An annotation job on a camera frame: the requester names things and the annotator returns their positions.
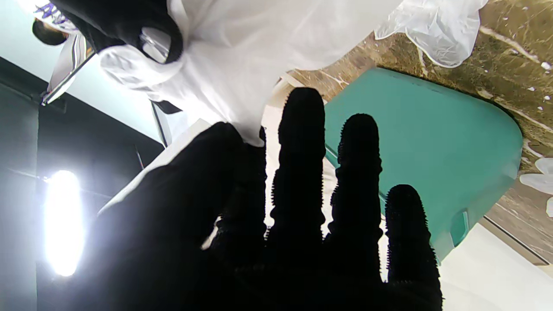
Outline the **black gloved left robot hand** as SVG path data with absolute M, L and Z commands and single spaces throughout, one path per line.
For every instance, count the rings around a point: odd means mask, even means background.
M 338 144 L 332 221 L 322 236 L 325 110 L 298 87 L 278 128 L 279 167 L 265 218 L 265 148 L 229 123 L 197 135 L 99 213 L 75 273 L 54 285 L 56 311 L 441 311 L 423 204 L 408 184 L 385 205 L 381 279 L 379 132 L 354 114 Z

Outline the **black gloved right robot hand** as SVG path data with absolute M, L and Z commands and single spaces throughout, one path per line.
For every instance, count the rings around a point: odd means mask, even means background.
M 130 45 L 154 60 L 153 54 L 144 50 L 150 37 L 167 52 L 157 63 L 173 63 L 182 55 L 182 35 L 168 13 L 166 0 L 54 0 L 53 4 L 96 52 Z

